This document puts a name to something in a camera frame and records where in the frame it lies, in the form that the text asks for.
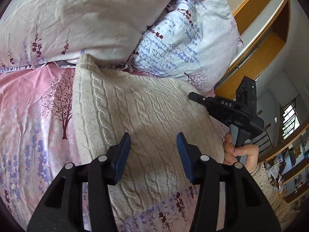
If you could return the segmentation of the person's right hand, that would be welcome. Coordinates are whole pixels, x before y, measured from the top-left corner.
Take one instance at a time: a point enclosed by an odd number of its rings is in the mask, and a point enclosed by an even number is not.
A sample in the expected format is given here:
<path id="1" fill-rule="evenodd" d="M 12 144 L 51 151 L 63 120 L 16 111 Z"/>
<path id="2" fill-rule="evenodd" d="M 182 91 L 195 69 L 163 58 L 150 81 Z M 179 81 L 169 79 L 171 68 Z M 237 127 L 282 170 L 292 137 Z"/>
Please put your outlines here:
<path id="1" fill-rule="evenodd" d="M 232 145 L 232 140 L 232 136 L 228 132 L 225 135 L 225 140 L 223 142 L 223 148 L 225 152 L 223 164 L 233 165 L 237 162 L 236 157 L 247 156 L 244 166 L 249 173 L 254 173 L 258 169 L 259 147 L 256 145 L 247 144 L 235 148 Z"/>

